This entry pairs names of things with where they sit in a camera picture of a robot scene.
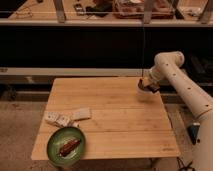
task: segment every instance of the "gray floor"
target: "gray floor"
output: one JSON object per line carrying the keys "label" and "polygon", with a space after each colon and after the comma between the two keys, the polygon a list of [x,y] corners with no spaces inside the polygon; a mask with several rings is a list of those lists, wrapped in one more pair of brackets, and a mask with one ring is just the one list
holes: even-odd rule
{"label": "gray floor", "polygon": [[[30,159],[33,143],[45,109],[49,92],[18,92],[15,100],[7,92],[1,95],[0,101],[0,170],[1,171],[48,171],[55,170],[48,161]],[[185,126],[193,121],[192,114],[183,104],[165,104],[172,122],[181,159],[184,163],[192,160],[193,147]],[[144,159],[125,160],[87,160],[79,161],[72,170],[99,171],[151,171],[143,169]],[[163,158],[152,171],[177,171],[176,158]]]}

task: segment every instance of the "cable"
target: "cable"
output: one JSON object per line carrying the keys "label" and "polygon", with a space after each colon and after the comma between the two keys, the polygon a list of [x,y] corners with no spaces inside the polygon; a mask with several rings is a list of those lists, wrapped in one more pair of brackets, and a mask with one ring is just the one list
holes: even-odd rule
{"label": "cable", "polygon": [[142,21],[142,36],[143,36],[143,42],[142,42],[142,58],[141,58],[141,76],[144,76],[144,62],[145,62],[145,47],[146,47],[146,32],[145,32],[145,27],[143,23],[143,15],[141,18]]}
{"label": "cable", "polygon": [[178,171],[195,171],[195,168],[191,167],[192,161],[188,165],[185,165],[180,157],[177,157],[177,163],[179,167]]}

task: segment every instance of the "wooden table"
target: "wooden table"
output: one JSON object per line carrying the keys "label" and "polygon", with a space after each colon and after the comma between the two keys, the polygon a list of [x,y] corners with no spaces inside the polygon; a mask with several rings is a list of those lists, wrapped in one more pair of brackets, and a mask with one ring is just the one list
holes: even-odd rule
{"label": "wooden table", "polygon": [[[45,112],[72,114],[89,107],[79,121],[86,137],[83,159],[175,157],[180,152],[159,93],[139,93],[137,77],[64,78],[54,81]],[[48,139],[58,128],[42,119],[31,158],[47,160]]]}

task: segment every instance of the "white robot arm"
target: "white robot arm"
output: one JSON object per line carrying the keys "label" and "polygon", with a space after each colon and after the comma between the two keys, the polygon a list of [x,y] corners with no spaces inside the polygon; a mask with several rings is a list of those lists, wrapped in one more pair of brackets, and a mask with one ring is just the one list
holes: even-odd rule
{"label": "white robot arm", "polygon": [[193,167],[196,171],[213,170],[213,98],[187,77],[179,67],[184,63],[181,52],[159,53],[148,77],[142,81],[147,88],[167,78],[200,122]]}

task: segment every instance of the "green plate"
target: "green plate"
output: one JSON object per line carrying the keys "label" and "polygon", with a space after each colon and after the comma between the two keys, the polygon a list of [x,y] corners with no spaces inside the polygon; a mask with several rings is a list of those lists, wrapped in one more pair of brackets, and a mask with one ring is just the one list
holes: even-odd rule
{"label": "green plate", "polygon": [[[59,149],[71,139],[80,139],[81,143],[66,157],[58,154]],[[55,166],[71,166],[77,162],[85,148],[85,136],[80,129],[76,127],[64,127],[57,130],[49,139],[47,144],[47,156]]]}

